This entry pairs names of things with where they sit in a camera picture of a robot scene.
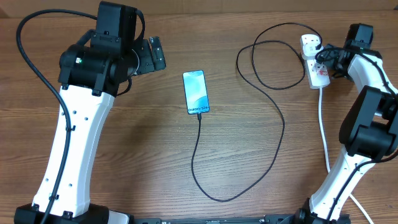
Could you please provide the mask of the white power strip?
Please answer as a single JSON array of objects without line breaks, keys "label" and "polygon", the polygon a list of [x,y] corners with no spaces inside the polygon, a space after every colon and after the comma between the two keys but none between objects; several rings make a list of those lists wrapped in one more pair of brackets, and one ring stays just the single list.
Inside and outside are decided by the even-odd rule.
[{"label": "white power strip", "polygon": [[[320,38],[314,34],[305,34],[300,38],[300,45],[303,44],[321,44]],[[314,58],[313,60],[304,60],[305,70],[308,77],[308,82],[311,89],[324,88],[330,84],[328,70],[323,63],[318,63]]]}]

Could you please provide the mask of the Samsung Galaxy smartphone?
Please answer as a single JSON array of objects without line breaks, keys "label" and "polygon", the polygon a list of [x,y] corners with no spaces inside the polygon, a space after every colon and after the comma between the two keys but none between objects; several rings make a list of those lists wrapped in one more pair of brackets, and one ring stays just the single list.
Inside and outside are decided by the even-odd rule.
[{"label": "Samsung Galaxy smartphone", "polygon": [[205,73],[203,70],[182,74],[188,114],[201,114],[210,111]]}]

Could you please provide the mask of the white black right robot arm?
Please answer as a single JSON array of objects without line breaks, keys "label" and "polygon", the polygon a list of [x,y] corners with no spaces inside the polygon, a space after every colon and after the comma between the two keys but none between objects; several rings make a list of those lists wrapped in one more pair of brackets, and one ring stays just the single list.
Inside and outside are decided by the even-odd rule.
[{"label": "white black right robot arm", "polygon": [[341,124],[341,152],[321,187],[283,223],[348,223],[341,209],[363,175],[397,156],[397,89],[381,54],[371,49],[373,27],[351,24],[343,47],[322,45],[317,34],[300,38],[312,89],[330,84],[328,71],[351,80],[358,97]]}]

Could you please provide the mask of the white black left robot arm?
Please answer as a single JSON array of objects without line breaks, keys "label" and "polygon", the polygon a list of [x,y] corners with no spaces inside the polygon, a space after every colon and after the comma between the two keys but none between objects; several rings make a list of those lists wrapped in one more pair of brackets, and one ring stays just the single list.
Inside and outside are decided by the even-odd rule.
[{"label": "white black left robot arm", "polygon": [[120,95],[119,86],[134,75],[162,70],[157,37],[136,34],[143,13],[103,1],[89,30],[60,57],[61,88],[57,128],[43,181],[32,203],[20,206],[15,223],[133,223],[128,213],[95,205],[90,180],[103,125]]}]

